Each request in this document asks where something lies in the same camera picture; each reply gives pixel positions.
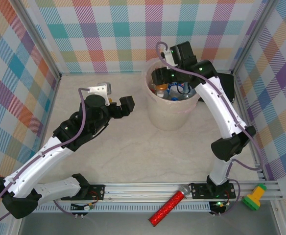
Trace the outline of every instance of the white floor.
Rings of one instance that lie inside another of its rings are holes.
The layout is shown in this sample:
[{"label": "white floor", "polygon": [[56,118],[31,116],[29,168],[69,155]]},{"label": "white floor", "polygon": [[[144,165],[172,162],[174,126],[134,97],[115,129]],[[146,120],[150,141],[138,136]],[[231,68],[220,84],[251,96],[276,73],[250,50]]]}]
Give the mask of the white floor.
[{"label": "white floor", "polygon": [[[133,113],[112,119],[96,139],[80,147],[74,154],[50,171],[42,183],[65,179],[82,173],[89,182],[193,182],[205,181],[215,159],[211,143],[220,138],[215,120],[203,102],[198,102],[188,122],[177,131],[154,127],[147,114],[147,103],[140,73],[111,73],[64,76],[52,111],[45,141],[61,122],[79,108],[77,89],[110,82],[113,101],[132,95]],[[249,146],[239,157],[254,166]],[[256,172],[234,164],[230,177],[258,180]]]}]

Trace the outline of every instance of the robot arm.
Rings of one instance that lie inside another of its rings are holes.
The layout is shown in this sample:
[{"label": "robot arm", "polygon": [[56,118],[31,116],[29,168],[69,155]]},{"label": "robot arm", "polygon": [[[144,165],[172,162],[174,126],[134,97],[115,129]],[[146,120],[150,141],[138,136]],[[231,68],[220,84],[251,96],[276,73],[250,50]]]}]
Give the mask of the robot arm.
[{"label": "robot arm", "polygon": [[219,192],[224,192],[222,189],[223,185],[229,183],[227,170],[231,161],[237,154],[241,153],[242,149],[249,142],[249,138],[242,132],[237,124],[239,123],[240,126],[245,128],[247,133],[251,136],[255,135],[255,128],[253,126],[246,126],[246,123],[234,110],[229,99],[226,98],[226,102],[238,120],[237,123],[234,121],[230,111],[221,98],[221,96],[226,97],[226,94],[220,83],[218,73],[210,61],[203,60],[197,62],[189,42],[165,49],[164,52],[161,53],[161,56],[173,67],[195,72],[204,76],[220,91],[220,94],[218,94],[209,83],[201,78],[173,70],[170,67],[156,69],[152,73],[152,79],[155,85],[172,82],[188,82],[188,84],[202,97],[213,114],[214,119],[218,124],[221,138],[211,144],[212,151],[217,159],[215,160],[213,170],[207,178],[207,186],[211,194],[216,196]]},{"label": "robot arm", "polygon": [[[2,202],[15,218],[27,216],[38,205],[45,202],[62,197],[80,196],[83,198],[88,193],[89,183],[81,174],[49,184],[38,183],[61,160],[100,134],[111,118],[122,118],[133,111],[134,101],[131,96],[120,98],[120,106],[117,106],[115,102],[109,102],[107,96],[111,93],[109,83],[98,84],[96,87],[89,87],[88,90],[91,95],[84,100],[86,122],[78,138],[67,145],[46,152],[53,146],[71,140],[78,133],[82,124],[82,104],[80,104],[79,111],[62,122],[53,132],[53,136],[27,163],[11,175],[5,178],[0,177],[0,193],[12,183],[2,196]],[[37,157],[38,159],[27,166],[14,181],[18,172]]]}]

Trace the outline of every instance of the red glitter tube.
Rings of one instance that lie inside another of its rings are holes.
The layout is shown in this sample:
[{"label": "red glitter tube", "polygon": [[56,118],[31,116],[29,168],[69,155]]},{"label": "red glitter tube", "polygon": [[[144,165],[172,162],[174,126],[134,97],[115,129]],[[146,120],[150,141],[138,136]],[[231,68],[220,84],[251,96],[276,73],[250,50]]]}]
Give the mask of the red glitter tube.
[{"label": "red glitter tube", "polygon": [[149,222],[155,227],[190,193],[188,185],[182,186],[152,217]]}]

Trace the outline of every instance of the bottle cap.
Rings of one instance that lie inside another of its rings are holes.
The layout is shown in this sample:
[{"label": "bottle cap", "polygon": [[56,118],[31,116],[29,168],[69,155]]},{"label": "bottle cap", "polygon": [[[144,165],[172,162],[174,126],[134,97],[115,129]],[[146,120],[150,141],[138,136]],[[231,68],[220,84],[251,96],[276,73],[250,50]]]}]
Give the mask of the bottle cap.
[{"label": "bottle cap", "polygon": [[167,88],[168,88],[168,84],[162,84],[162,85],[156,86],[156,89],[160,91],[167,90]]}]

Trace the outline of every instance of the beige bucket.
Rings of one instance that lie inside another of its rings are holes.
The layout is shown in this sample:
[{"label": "beige bucket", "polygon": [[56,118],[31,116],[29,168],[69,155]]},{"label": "beige bucket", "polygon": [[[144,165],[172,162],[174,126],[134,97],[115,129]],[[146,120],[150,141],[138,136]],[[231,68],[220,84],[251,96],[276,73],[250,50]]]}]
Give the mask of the beige bucket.
[{"label": "beige bucket", "polygon": [[180,101],[166,100],[156,96],[149,89],[148,84],[152,81],[152,72],[161,67],[164,67],[164,64],[158,58],[147,61],[145,70],[142,71],[143,89],[147,97],[149,119],[153,125],[161,130],[173,131],[186,123],[200,96],[195,94],[190,99]]}]

